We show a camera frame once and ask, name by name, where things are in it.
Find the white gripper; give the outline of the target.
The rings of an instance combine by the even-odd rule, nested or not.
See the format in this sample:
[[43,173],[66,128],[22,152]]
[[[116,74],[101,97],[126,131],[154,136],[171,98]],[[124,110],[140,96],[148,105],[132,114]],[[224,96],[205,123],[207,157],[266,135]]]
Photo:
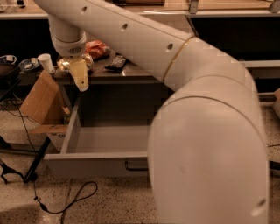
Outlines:
[[[65,58],[80,57],[85,52],[86,34],[84,31],[59,31],[52,33],[52,44],[56,52]],[[77,88],[88,89],[87,64],[83,58],[72,58],[69,62],[70,74]]]

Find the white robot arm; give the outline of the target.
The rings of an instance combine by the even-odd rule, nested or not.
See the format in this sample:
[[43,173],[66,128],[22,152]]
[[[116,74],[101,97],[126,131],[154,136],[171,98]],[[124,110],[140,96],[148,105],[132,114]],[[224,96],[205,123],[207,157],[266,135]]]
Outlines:
[[164,224],[267,224],[269,161],[254,80],[193,35],[105,0],[35,0],[52,39],[81,29],[172,90],[148,138],[150,182]]

